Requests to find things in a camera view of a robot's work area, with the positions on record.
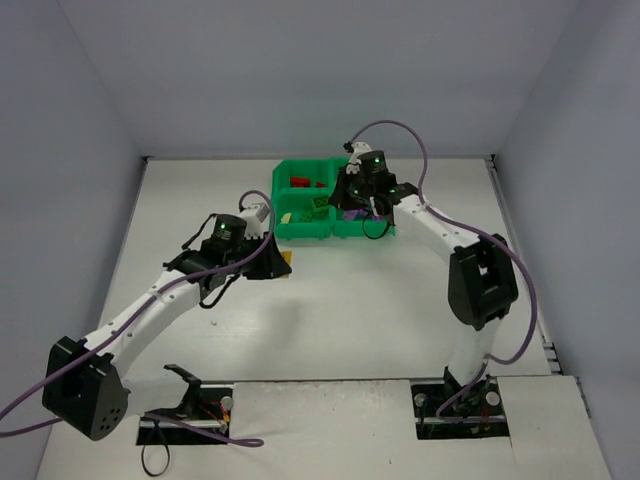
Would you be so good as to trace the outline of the purple flower lego brick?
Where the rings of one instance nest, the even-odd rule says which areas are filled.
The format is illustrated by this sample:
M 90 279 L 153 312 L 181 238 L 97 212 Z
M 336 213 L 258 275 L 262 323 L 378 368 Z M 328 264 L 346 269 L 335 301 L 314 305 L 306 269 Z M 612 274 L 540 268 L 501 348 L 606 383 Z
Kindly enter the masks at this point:
M 363 218 L 366 215 L 366 212 L 363 210 L 348 210 L 342 214 L 342 219 L 344 221 L 355 221 L 357 219 Z

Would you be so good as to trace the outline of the green square lego brick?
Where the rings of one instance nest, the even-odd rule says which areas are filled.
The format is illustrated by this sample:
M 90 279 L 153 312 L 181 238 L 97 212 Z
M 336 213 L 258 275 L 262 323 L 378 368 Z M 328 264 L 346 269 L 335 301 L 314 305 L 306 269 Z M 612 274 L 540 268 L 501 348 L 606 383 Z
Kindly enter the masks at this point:
M 315 210 L 326 209 L 329 206 L 327 196 L 318 196 L 312 199 L 312 205 Z

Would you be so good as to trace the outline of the red arch lego brick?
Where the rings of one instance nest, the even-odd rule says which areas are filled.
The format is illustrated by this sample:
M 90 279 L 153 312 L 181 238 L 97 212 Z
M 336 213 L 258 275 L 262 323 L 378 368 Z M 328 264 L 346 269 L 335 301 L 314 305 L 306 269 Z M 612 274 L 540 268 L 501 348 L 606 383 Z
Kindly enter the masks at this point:
M 290 186 L 292 188 L 310 188 L 312 185 L 311 179 L 308 177 L 291 176 Z

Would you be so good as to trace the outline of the green lego plate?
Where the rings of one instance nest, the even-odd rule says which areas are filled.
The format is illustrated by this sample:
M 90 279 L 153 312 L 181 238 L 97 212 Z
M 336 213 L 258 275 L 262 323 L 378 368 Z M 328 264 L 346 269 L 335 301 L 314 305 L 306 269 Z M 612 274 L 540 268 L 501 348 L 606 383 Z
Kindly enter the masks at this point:
M 299 215 L 299 221 L 303 223 L 311 222 L 314 219 L 313 211 L 304 211 Z

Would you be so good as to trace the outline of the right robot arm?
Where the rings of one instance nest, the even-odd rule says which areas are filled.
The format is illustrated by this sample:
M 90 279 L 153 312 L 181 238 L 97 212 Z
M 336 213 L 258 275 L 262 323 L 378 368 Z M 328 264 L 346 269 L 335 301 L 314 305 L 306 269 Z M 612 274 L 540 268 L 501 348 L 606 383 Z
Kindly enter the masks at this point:
M 447 301 L 460 322 L 454 352 L 444 373 L 456 394 L 472 383 L 493 346 L 497 321 L 518 298 L 509 256 L 500 236 L 486 240 L 450 223 L 440 211 L 429 212 L 416 186 L 400 183 L 387 167 L 385 154 L 364 142 L 349 148 L 338 170 L 329 204 L 341 211 L 362 210 L 390 226 L 411 233 L 448 265 Z

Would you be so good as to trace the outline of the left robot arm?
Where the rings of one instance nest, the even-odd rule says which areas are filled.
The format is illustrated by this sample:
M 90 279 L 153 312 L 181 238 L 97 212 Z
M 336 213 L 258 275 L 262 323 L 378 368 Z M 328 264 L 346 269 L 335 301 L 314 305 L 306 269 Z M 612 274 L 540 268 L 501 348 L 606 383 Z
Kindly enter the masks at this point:
M 292 269 L 265 224 L 255 216 L 222 214 L 197 249 L 184 249 L 163 266 L 153 285 L 116 318 L 80 340 L 52 347 L 43 406 L 93 441 L 129 416 L 185 418 L 201 402 L 201 381 L 176 365 L 159 377 L 136 380 L 135 360 L 175 320 L 222 293 L 231 277 L 273 280 Z

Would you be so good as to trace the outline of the green four-compartment bin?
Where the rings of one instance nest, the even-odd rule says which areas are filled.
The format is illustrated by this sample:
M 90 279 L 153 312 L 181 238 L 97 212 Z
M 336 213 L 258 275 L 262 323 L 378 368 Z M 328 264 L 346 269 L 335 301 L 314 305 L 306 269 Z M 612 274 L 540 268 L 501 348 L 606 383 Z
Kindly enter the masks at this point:
M 331 236 L 341 239 L 365 237 L 367 235 L 378 238 L 393 236 L 395 229 L 388 228 L 384 221 L 375 222 L 373 218 L 344 221 L 341 210 L 329 205 L 328 216 L 315 218 L 311 222 L 299 221 L 299 215 L 304 211 L 315 211 L 312 199 L 318 196 L 329 196 L 336 185 L 338 171 L 346 165 L 347 160 L 341 157 L 325 159 L 285 159 L 272 171 L 271 201 L 275 207 L 277 224 L 275 234 L 284 240 L 294 239 L 324 239 Z M 292 188 L 290 177 L 308 177 L 311 179 L 310 188 Z M 315 182 L 323 182 L 326 188 L 316 188 Z M 292 213 L 291 222 L 282 224 L 281 219 L 287 212 Z

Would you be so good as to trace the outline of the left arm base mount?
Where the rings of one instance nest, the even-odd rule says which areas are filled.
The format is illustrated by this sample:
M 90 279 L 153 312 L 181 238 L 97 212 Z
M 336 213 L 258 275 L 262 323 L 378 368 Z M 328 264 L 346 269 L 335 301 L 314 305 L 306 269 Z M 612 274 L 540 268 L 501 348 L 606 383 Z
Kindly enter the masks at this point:
M 164 372 L 170 380 L 180 378 L 179 387 L 185 386 L 180 402 L 166 408 L 156 408 L 152 413 L 180 420 L 195 428 L 229 437 L 231 409 L 233 408 L 232 384 L 203 382 L 186 369 L 167 364 Z M 138 446 L 195 446 L 223 445 L 224 441 L 209 438 L 165 421 L 141 417 L 136 438 Z

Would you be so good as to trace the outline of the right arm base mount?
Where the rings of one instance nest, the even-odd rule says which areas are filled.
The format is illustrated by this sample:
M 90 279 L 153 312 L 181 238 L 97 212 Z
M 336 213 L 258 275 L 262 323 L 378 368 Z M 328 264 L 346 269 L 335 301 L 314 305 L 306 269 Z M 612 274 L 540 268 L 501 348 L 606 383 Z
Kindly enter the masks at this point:
M 411 400 L 418 440 L 471 440 L 509 437 L 497 379 L 486 376 L 440 414 L 456 390 L 449 380 L 412 383 Z

